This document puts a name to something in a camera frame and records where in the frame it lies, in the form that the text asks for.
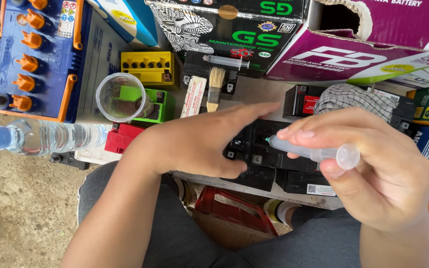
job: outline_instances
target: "hand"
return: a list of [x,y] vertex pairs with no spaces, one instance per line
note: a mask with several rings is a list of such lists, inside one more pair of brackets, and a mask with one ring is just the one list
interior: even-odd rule
[[155,125],[143,131],[124,156],[146,161],[158,174],[178,170],[235,179],[247,164],[223,157],[223,149],[245,126],[278,107],[278,102],[237,105]]
[[358,147],[357,168],[344,171],[335,159],[328,159],[320,169],[360,222],[380,231],[397,231],[428,214],[429,161],[412,139],[376,115],[344,108],[298,120],[277,136],[309,148],[339,148],[344,143]]

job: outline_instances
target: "yellow battery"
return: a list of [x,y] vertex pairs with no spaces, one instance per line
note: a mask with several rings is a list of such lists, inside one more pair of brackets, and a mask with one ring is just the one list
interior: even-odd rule
[[122,52],[122,71],[149,88],[180,90],[180,71],[171,52]]

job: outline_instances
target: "orange battery cap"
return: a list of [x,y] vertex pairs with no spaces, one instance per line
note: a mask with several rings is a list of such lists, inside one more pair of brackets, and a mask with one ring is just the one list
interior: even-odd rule
[[33,7],[39,10],[47,7],[47,0],[29,0],[29,2],[33,3]]
[[32,9],[28,9],[28,14],[23,19],[27,20],[29,25],[33,27],[34,29],[38,30],[44,26],[46,21],[44,20],[44,17],[40,14],[37,14]]
[[21,64],[21,70],[28,72],[36,71],[37,67],[39,66],[36,58],[26,54],[23,54],[22,58],[20,60],[16,60],[16,62]]
[[28,96],[18,96],[13,95],[14,98],[12,104],[9,104],[10,107],[18,108],[18,110],[26,112],[33,106],[33,101]]
[[16,84],[19,86],[19,89],[31,92],[33,91],[34,87],[36,86],[36,82],[31,76],[18,74],[19,78],[16,81],[13,81],[13,84]]
[[38,49],[42,45],[42,37],[36,33],[26,33],[25,31],[21,31],[24,35],[24,39],[21,40],[21,43],[27,45],[32,49]]

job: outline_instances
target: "checkered cloth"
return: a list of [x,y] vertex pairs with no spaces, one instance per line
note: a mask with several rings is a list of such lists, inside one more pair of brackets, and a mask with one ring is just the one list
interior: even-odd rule
[[390,123],[392,111],[398,106],[397,100],[376,94],[349,84],[335,84],[327,88],[314,106],[314,114],[351,106],[362,107]]

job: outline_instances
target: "clear plastic cup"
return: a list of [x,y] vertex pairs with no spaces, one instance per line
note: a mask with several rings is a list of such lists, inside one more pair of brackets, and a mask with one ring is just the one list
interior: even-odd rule
[[133,75],[118,72],[105,77],[95,98],[100,111],[114,122],[130,122],[153,113],[154,105],[142,83]]

